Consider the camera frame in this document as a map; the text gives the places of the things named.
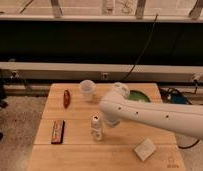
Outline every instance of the wooden tabletop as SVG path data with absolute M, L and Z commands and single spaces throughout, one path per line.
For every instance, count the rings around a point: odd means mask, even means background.
M 90 122 L 93 115 L 101 116 L 98 103 L 112 84 L 96 84 L 92 102 L 85 102 L 78 84 L 53 84 L 35 139 L 28 171 L 118 171 L 118 170 L 185 170 L 172 132 L 122 121 L 116 128 L 104 125 L 104 139 L 92 139 Z M 127 84 L 130 89 L 140 90 L 152 102 L 161 103 L 156 84 Z M 63 106 L 63 92 L 68 89 L 71 103 Z M 66 121 L 63 144 L 51 145 L 53 122 Z M 150 138 L 157 150 L 145 162 L 141 162 L 133 149 Z

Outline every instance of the small white box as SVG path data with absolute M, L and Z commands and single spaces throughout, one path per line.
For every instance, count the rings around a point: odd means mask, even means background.
M 135 153 L 142 161 L 145 161 L 149 156 L 151 156 L 155 150 L 156 146 L 149 138 L 144 140 L 134 149 Z

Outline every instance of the floor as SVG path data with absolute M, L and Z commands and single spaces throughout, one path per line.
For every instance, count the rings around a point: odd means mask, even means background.
M 0 108 L 0 171 L 25 171 L 46 102 L 45 97 L 8 97 Z
M 0 171 L 25 171 L 45 106 L 46 97 L 9 96 L 9 106 L 0 108 Z M 186 146 L 195 139 L 176 134 L 178 144 Z M 180 150 L 187 171 L 203 171 L 203 141 Z

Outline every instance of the red object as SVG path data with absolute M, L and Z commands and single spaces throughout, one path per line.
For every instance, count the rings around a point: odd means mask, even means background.
M 68 107 L 69 104 L 70 104 L 70 93 L 68 90 L 65 90 L 64 97 L 63 97 L 63 105 L 65 109 Z

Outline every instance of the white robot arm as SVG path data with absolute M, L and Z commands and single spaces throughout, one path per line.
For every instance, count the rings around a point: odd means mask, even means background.
M 144 103 L 127 100 L 129 88 L 115 83 L 99 103 L 104 120 L 110 127 L 120 118 L 203 139 L 203 106 Z

